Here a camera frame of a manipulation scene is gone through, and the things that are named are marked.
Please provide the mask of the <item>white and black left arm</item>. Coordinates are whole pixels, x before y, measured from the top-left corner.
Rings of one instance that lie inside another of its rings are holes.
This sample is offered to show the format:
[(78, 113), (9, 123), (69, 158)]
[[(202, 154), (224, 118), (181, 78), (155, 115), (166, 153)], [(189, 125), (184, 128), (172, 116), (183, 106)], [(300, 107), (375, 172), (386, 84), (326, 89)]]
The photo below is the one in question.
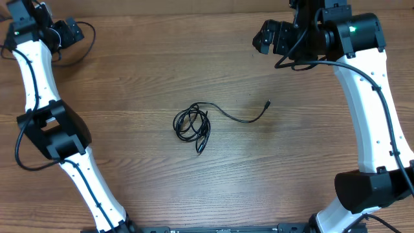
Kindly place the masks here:
[(57, 164), (72, 179), (93, 215), (96, 232), (137, 232), (100, 173), (90, 131), (59, 96), (52, 72), (59, 54), (84, 38), (80, 22), (54, 22), (45, 3), (14, 0), (6, 4), (12, 22), (1, 46), (19, 64), (25, 87), (25, 112), (14, 149), (17, 165), (40, 171)]

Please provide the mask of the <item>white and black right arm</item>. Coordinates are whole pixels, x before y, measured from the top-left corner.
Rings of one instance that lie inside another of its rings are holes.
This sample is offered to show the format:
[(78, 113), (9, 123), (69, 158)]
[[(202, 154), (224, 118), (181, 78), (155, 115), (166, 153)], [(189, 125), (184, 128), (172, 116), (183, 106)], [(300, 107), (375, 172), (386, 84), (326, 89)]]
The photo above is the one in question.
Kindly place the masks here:
[(358, 169), (336, 175), (336, 197), (298, 232), (365, 232), (364, 219), (413, 195), (413, 151), (395, 109), (387, 76), (386, 41), (375, 14), (354, 15), (343, 0), (291, 1), (293, 22), (267, 20), (252, 40), (280, 55), (278, 69), (329, 65), (349, 106)]

